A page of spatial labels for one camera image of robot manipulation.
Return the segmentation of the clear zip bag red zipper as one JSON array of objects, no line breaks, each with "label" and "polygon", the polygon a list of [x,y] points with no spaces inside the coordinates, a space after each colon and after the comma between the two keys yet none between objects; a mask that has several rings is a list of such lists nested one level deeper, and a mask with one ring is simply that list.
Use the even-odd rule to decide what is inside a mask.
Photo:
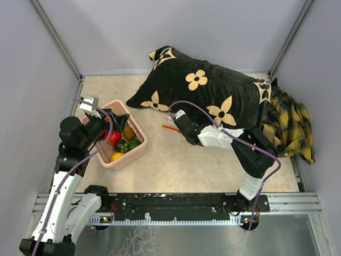
[{"label": "clear zip bag red zipper", "polygon": [[166,129],[170,129],[170,130],[176,131],[176,132],[179,132],[178,127],[175,125],[173,119],[169,115],[165,116],[165,120],[164,120],[164,122],[162,124],[162,127],[166,128]]}]

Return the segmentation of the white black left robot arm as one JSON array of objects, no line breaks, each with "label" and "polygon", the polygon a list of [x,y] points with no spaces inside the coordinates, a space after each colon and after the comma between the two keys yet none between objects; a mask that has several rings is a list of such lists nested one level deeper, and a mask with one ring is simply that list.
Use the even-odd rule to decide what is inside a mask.
[{"label": "white black left robot arm", "polygon": [[104,109],[86,116],[86,124],[75,116],[60,123],[61,143],[53,186],[31,238],[21,240],[19,250],[23,255],[74,255],[77,240],[90,218],[111,205],[107,188],[98,185],[87,188],[78,203],[71,201],[92,157],[92,147],[105,132],[122,132],[130,115]]}]

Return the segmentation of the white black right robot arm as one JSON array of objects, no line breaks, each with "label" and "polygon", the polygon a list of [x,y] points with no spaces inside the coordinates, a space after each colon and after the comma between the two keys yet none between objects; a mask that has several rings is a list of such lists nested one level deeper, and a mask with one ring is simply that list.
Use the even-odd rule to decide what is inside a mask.
[{"label": "white black right robot arm", "polygon": [[172,120],[188,143],[235,153],[245,174],[240,189],[229,200],[226,209],[233,212],[253,210],[259,190],[264,186],[265,175],[278,156],[274,145],[256,127],[231,130],[221,126],[198,125],[183,111],[173,114]]}]

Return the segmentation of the red toy pepper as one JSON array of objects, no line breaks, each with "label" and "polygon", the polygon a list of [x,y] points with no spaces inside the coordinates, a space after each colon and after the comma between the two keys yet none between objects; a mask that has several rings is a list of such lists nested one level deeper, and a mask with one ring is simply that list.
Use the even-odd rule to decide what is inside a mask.
[{"label": "red toy pepper", "polygon": [[103,131],[102,136],[104,139],[106,139],[107,137],[109,138],[107,143],[110,145],[114,145],[117,141],[119,141],[122,138],[122,135],[119,132],[112,132],[109,134],[108,132]]}]

